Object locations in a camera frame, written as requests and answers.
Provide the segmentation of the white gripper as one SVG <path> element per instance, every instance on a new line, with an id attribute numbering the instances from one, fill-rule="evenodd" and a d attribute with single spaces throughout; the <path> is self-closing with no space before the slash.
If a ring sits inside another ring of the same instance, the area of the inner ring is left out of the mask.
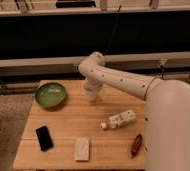
<path id="1" fill-rule="evenodd" d="M 86 79 L 83 85 L 86 93 L 98 93 L 102 87 L 102 83 L 95 82 L 94 80 Z"/>

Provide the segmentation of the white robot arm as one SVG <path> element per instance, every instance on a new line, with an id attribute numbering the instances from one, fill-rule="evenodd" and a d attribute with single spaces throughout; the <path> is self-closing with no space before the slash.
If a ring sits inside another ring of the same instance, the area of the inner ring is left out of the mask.
<path id="1" fill-rule="evenodd" d="M 107 68 L 99 52 L 78 69 L 86 91 L 107 84 L 146 102 L 146 171 L 190 171 L 190 84 Z"/>

